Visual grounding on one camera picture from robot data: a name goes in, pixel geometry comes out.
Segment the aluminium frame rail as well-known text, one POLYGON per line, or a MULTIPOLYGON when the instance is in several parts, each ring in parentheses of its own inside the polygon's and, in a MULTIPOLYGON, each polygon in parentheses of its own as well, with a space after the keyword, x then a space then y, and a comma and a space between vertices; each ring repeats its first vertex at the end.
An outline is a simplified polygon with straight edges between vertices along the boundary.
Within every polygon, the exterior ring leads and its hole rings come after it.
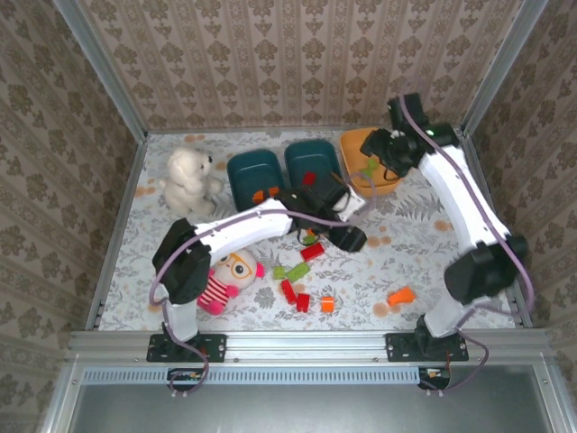
MULTIPOLYGON (((386 330, 227 331, 226 364, 384 364, 386 330)), ((534 328, 466 329, 488 347, 490 364, 532 364, 554 356, 546 332, 534 328)), ((66 363, 145 364, 151 331, 81 331, 71 334, 66 363)))

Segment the floral table mat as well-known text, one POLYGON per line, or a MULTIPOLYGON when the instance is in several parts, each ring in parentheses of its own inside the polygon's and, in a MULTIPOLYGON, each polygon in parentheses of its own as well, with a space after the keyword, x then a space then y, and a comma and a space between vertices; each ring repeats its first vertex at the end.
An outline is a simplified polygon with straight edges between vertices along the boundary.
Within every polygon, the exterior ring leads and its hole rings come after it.
MULTIPOLYGON (((104 331, 157 331, 161 310, 149 302, 155 276, 151 259, 174 222, 165 205, 160 182, 167 162, 179 147, 209 153, 214 174, 227 176, 227 162, 235 155, 268 149, 282 158, 288 145, 309 139, 338 144, 340 133, 269 132, 228 134, 162 134, 149 138, 123 242, 107 293, 100 328, 104 331)), ((420 315, 438 301, 444 288, 444 269, 459 254, 459 243, 435 191, 419 172, 403 179, 379 198, 362 223, 368 237, 359 253, 344 253, 325 244, 310 272, 295 283, 296 292, 310 295, 307 313, 287 303, 275 266, 292 268, 301 260, 296 235, 273 238, 252 246, 265 276, 229 301, 223 314, 199 312, 206 332, 319 331, 411 329, 420 315), (391 292, 408 286, 416 295, 409 304, 390 307, 391 292), (321 299, 333 297, 334 312, 321 311, 321 299)))

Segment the orange sloped lego piece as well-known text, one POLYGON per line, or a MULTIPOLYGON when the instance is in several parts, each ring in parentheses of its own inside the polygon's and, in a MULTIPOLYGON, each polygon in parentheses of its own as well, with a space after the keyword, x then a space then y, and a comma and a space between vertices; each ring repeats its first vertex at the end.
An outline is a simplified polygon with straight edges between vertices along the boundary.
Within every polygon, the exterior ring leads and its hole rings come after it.
POLYGON ((387 303, 390 307, 396 307, 401 304, 412 303, 415 299, 415 293, 408 286, 405 286, 402 289, 391 292, 387 298, 387 303))

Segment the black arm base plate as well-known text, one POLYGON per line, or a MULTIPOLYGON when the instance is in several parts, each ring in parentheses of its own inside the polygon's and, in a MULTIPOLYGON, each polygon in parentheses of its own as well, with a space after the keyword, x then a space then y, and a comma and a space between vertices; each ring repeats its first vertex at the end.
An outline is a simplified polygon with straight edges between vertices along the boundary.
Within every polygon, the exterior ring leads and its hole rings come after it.
POLYGON ((434 338, 417 336, 415 333, 388 333, 385 342, 388 361, 391 363, 469 360, 467 345, 458 334, 434 338))
MULTIPOLYGON (((210 363, 224 361, 227 335, 199 334, 187 341, 195 347, 210 363)), ((177 345, 168 334, 154 334, 149 340, 146 360, 149 363, 202 363, 199 355, 177 345)))

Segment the aluminium side rail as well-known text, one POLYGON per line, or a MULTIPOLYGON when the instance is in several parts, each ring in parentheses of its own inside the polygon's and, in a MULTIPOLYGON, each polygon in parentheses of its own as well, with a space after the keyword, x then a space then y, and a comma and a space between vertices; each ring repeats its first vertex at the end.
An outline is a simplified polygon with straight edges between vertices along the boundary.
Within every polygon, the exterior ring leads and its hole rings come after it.
MULTIPOLYGON (((461 134, 461 138, 463 152, 472 177, 489 207, 497 215, 498 212, 494 206, 490 188, 482 170, 473 139, 469 134, 465 133, 461 134)), ((512 285, 504 290, 504 293, 507 295, 510 316, 513 317, 516 327, 533 328, 531 311, 535 303, 535 289, 526 266, 523 266, 523 270, 517 275, 512 285)))
POLYGON ((118 254, 124 238, 124 231, 130 215, 130 209, 133 203, 134 195, 138 186, 138 180, 142 171, 145 155, 148 147, 148 136, 144 135, 144 139, 140 141, 136 148, 133 164, 127 179, 123 198, 118 209, 116 221, 114 223, 114 230, 112 237, 106 250, 105 259, 101 268, 101 272, 96 284, 94 298, 87 316, 85 330, 91 331, 99 328, 100 316, 102 308, 105 305, 107 293, 110 289, 112 278, 114 276, 114 269, 117 262, 118 254))

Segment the pink plush doll with glasses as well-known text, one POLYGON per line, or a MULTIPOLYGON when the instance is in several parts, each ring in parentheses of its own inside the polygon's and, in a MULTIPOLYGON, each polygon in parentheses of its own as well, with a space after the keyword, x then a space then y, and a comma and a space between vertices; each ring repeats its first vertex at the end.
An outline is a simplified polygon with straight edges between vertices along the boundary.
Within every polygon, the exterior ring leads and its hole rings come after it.
POLYGON ((264 266, 248 250, 230 253, 210 269, 206 288, 197 299, 197 305, 210 315, 221 315, 230 299, 264 275, 264 266))

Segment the dark teal plastic container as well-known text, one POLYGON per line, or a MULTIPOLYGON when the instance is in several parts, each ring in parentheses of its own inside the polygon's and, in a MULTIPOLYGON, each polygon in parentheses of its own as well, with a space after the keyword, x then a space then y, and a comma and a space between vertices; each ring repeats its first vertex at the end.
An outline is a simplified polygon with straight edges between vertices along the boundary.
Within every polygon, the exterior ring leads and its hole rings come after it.
POLYGON ((339 190, 342 177, 335 147, 327 140, 310 139, 290 144, 284 151, 288 173, 286 191, 301 189, 302 179, 307 172, 316 174, 310 187, 323 196, 332 196, 339 190))
POLYGON ((286 188, 278 157, 270 150, 259 149, 237 154, 227 162, 226 170, 238 212, 259 205, 252 202, 252 196, 257 190, 262 189, 267 198, 273 198, 286 188))

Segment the long green lego brick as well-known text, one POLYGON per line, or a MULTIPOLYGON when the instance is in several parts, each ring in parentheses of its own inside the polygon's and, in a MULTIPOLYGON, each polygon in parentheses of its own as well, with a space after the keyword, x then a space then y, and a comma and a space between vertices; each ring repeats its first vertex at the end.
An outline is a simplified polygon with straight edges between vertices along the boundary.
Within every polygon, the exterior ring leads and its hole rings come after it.
POLYGON ((294 283, 303 277, 305 277, 310 272, 310 267, 306 262, 299 263, 294 268, 286 272, 286 278, 294 283))

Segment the aluminium frame post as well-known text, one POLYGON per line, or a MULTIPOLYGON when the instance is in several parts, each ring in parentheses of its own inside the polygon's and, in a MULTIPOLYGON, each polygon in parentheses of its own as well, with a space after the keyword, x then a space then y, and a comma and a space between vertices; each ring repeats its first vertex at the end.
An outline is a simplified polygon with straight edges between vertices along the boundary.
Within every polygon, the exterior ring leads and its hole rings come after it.
POLYGON ((517 16, 463 118, 461 129, 465 135, 472 135, 479 126, 547 3, 548 0, 524 0, 519 7, 517 16))
POLYGON ((78 0, 53 1, 102 82, 108 96, 114 102, 134 140, 138 145, 145 143, 148 128, 144 125, 142 116, 130 99, 120 75, 115 71, 111 56, 105 52, 104 44, 89 23, 78 0))

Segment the thin aluminium rail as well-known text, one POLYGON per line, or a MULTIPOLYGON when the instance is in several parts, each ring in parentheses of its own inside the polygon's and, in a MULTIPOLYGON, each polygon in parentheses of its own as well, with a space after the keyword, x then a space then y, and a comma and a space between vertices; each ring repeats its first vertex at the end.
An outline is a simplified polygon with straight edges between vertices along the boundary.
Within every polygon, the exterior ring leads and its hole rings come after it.
POLYGON ((228 133, 269 133, 269 132, 324 132, 324 131, 349 131, 360 128, 384 127, 391 129, 388 124, 343 124, 343 125, 306 125, 306 126, 246 126, 246 127, 220 127, 220 128, 180 128, 180 129, 150 129, 148 135, 155 134, 228 134, 228 133))

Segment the white plush teddy bear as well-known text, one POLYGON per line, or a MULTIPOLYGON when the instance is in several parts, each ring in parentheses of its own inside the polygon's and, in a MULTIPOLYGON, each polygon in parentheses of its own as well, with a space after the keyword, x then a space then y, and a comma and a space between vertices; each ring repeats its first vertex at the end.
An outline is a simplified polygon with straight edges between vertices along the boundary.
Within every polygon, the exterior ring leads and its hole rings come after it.
POLYGON ((169 209, 178 217, 191 213, 209 216, 215 211, 211 197, 224 184, 212 175, 213 158, 206 152, 179 147, 167 162, 168 177, 160 182, 169 209))

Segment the orange plastic container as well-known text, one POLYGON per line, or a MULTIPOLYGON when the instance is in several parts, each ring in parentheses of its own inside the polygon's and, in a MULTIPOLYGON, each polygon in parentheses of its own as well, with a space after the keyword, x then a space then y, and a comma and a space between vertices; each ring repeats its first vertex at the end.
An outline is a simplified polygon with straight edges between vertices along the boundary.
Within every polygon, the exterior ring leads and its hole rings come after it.
POLYGON ((374 130, 376 130, 376 127, 353 129, 344 132, 340 138, 343 163, 349 175, 356 172, 365 174, 364 169, 367 167, 368 159, 375 159, 379 162, 378 169, 371 176, 375 190, 372 190, 369 181, 363 177, 352 179, 352 184, 356 191, 366 198, 391 194, 400 182, 399 177, 380 164, 379 158, 376 156, 367 157, 360 152, 365 138, 374 130))

